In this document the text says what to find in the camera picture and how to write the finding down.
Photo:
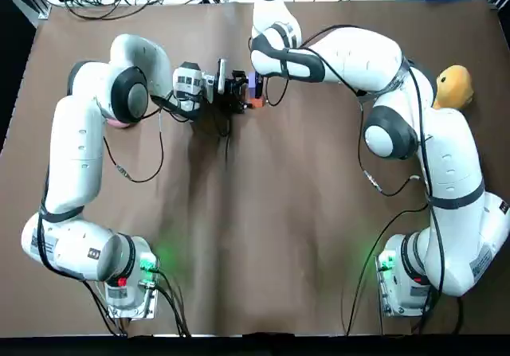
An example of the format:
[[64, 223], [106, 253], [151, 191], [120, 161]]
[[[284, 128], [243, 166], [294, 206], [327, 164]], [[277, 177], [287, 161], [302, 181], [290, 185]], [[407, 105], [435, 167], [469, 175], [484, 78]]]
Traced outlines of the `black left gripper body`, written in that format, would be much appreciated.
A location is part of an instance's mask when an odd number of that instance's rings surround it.
[[232, 76], [225, 79], [221, 94], [221, 109], [223, 111], [240, 111], [240, 77]]

